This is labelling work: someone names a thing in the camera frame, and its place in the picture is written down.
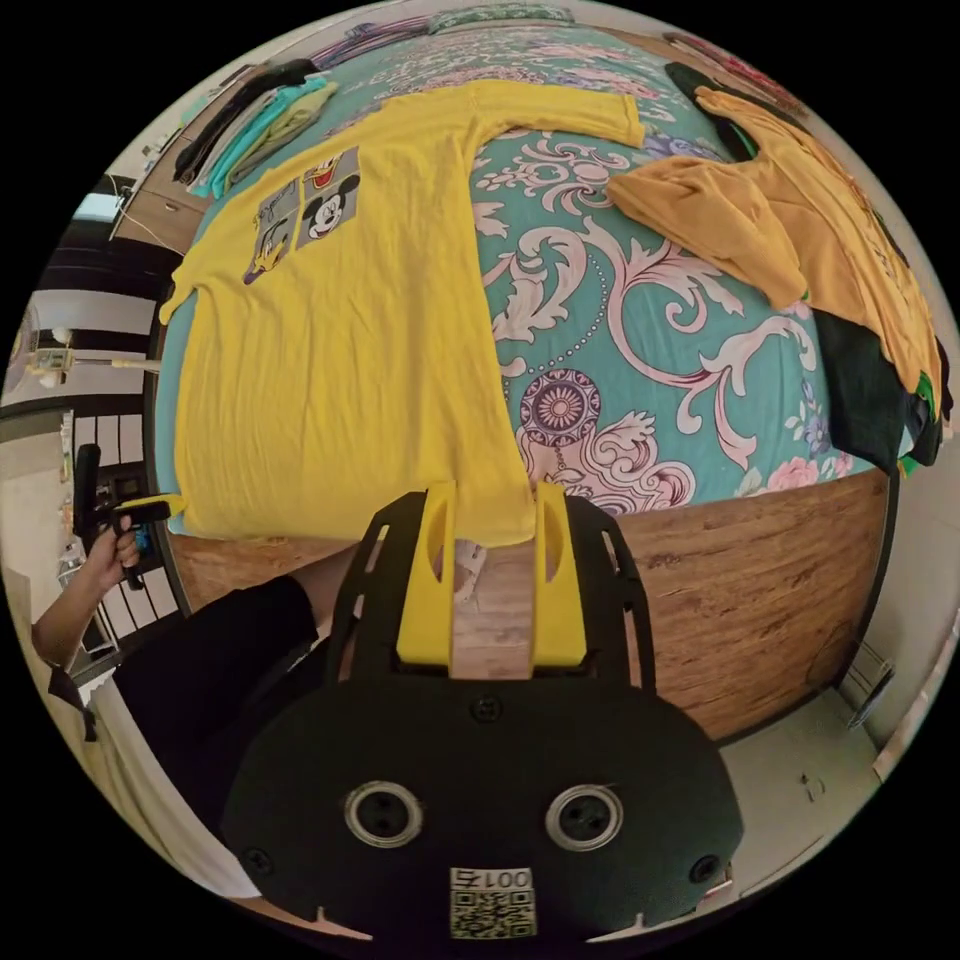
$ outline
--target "mandala pattern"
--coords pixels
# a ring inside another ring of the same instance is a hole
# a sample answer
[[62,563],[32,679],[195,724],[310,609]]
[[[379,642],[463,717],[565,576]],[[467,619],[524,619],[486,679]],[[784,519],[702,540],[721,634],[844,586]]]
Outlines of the mandala pattern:
[[579,370],[551,370],[527,387],[520,422],[531,440],[566,447],[582,439],[600,416],[600,392]]

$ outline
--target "t-shirt sleeve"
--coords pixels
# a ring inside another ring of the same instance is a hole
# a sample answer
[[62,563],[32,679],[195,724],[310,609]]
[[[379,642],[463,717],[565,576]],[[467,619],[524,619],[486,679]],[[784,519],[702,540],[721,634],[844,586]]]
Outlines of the t-shirt sleeve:
[[643,146],[644,127],[631,96],[510,80],[479,80],[473,94],[479,115],[495,124],[506,120]]

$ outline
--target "teal floral bedspread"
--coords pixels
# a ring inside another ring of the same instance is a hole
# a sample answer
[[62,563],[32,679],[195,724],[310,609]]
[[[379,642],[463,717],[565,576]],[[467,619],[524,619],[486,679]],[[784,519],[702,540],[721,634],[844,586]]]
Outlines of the teal floral bedspread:
[[531,480],[625,514],[869,469],[831,445],[809,309],[774,312],[605,196],[612,174],[662,157],[732,160],[666,62],[582,27],[477,28],[370,52],[330,72],[339,90],[321,120],[214,204],[200,232],[265,170],[389,97],[489,77],[629,94],[647,125],[641,150],[516,129],[471,174],[503,397]]

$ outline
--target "cartoon print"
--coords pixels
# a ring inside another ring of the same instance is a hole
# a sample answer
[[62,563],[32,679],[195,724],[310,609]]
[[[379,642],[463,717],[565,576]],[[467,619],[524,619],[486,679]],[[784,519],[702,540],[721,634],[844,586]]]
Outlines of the cartoon print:
[[297,249],[320,240],[357,211],[359,149],[354,147],[303,175],[303,213]]
[[293,243],[300,196],[296,180],[268,197],[253,218],[257,239],[250,265],[243,276],[245,284],[272,270],[287,254]]
[[303,175],[303,182],[307,183],[309,181],[313,184],[315,190],[322,190],[333,179],[333,175],[337,172],[337,164],[342,156],[342,153],[338,153],[335,157],[324,160],[323,163],[318,164],[312,170],[308,170]]
[[337,185],[335,193],[326,200],[315,197],[303,211],[304,223],[309,224],[307,235],[311,240],[326,236],[343,219],[347,209],[347,197],[360,186],[360,178],[351,174]]

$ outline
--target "folded clothes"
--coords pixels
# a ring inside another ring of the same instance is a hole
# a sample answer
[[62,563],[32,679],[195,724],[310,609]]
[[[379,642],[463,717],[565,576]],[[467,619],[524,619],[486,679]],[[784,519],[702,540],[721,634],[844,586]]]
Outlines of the folded clothes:
[[227,173],[226,185],[233,187],[259,166],[267,157],[286,146],[295,137],[315,123],[330,97],[337,92],[337,84],[330,82],[313,93],[294,101],[255,140]]
[[199,136],[177,155],[173,179],[181,183],[193,183],[197,171],[203,166],[223,131],[239,113],[245,110],[262,93],[276,87],[301,84],[316,72],[313,61],[290,60],[273,67],[262,67],[251,79],[227,101],[223,109],[200,131]]
[[220,162],[220,158],[223,156],[227,147],[246,129],[254,117],[273,103],[276,97],[277,91],[275,89],[268,90],[266,93],[260,94],[245,110],[237,114],[230,125],[217,137],[213,148],[207,155],[207,159],[203,162],[203,166],[197,170],[193,183],[187,188],[189,193],[196,193],[198,184],[202,185],[209,182],[210,171]]
[[194,191],[197,196],[206,197],[213,194],[214,198],[219,200],[226,190],[227,174],[231,167],[246,153],[250,145],[255,143],[276,119],[286,113],[291,104],[308,93],[323,89],[326,85],[326,77],[313,76],[304,80],[300,86],[281,87],[277,90],[273,102],[265,110],[258,113],[227,146],[223,156],[210,171],[208,182],[202,185],[197,184]]

